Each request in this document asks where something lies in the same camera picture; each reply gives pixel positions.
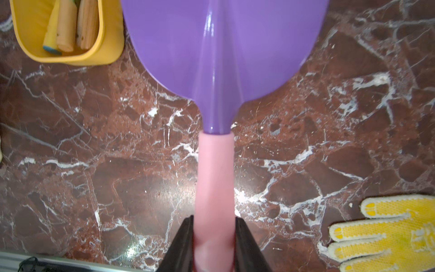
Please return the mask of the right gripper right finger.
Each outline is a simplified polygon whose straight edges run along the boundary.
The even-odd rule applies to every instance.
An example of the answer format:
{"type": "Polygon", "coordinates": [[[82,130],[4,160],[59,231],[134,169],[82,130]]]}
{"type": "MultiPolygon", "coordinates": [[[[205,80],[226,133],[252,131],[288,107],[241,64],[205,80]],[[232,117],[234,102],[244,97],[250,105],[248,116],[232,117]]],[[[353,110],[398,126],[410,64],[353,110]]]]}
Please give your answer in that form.
{"type": "Polygon", "coordinates": [[[234,270],[236,272],[272,272],[246,222],[236,217],[234,270]]]}

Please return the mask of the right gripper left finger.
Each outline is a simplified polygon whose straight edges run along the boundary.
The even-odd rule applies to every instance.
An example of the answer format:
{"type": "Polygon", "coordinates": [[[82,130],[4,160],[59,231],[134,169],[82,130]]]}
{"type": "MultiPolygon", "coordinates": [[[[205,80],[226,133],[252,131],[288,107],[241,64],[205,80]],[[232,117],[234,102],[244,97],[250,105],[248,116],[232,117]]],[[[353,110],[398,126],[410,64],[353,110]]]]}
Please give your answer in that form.
{"type": "Polygon", "coordinates": [[[183,220],[157,272],[192,272],[194,270],[193,223],[193,215],[183,220]]]}

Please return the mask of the purple shovel pink handle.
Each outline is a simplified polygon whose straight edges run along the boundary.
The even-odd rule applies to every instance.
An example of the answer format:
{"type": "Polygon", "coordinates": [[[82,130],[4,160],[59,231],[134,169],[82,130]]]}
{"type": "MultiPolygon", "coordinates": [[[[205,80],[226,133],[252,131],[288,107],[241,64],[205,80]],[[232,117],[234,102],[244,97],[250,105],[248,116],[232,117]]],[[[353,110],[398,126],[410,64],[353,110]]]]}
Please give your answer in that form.
{"type": "Polygon", "coordinates": [[[122,1],[134,49],[202,115],[193,218],[196,272],[234,266],[234,134],[240,107],[290,80],[312,51],[328,1],[122,1]]]}

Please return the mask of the green shovel wooden handle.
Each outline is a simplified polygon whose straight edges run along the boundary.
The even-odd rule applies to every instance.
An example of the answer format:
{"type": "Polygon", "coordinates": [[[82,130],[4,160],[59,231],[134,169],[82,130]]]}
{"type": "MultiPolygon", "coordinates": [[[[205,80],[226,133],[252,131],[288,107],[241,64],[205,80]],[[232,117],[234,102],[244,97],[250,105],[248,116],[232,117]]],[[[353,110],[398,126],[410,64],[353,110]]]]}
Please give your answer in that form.
{"type": "Polygon", "coordinates": [[[57,46],[66,53],[74,50],[78,7],[76,1],[61,0],[57,25],[57,46]]]}
{"type": "Polygon", "coordinates": [[[81,0],[78,10],[76,44],[81,50],[89,50],[95,44],[99,32],[99,6],[97,0],[81,0]]]}

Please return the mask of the large green shovel blue tip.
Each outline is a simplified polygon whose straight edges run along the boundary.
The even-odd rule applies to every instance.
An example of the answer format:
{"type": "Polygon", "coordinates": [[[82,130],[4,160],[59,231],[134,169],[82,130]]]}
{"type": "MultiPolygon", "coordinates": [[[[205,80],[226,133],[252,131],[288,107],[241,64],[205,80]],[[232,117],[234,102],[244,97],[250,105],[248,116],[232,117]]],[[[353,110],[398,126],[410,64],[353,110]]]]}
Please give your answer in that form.
{"type": "Polygon", "coordinates": [[[43,49],[55,56],[61,56],[62,52],[57,46],[57,26],[60,9],[60,0],[56,0],[48,21],[43,41],[43,49]]]}

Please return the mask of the yellow plastic storage box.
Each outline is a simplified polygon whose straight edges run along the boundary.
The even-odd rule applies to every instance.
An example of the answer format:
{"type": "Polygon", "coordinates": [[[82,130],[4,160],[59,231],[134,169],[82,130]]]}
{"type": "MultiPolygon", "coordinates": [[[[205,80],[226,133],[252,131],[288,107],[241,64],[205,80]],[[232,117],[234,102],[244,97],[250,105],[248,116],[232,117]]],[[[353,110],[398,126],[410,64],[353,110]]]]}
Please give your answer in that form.
{"type": "Polygon", "coordinates": [[[15,36],[24,53],[36,62],[73,66],[106,65],[116,61],[124,44],[120,1],[99,1],[99,34],[93,47],[56,56],[43,49],[43,40],[55,1],[10,1],[15,36]]]}

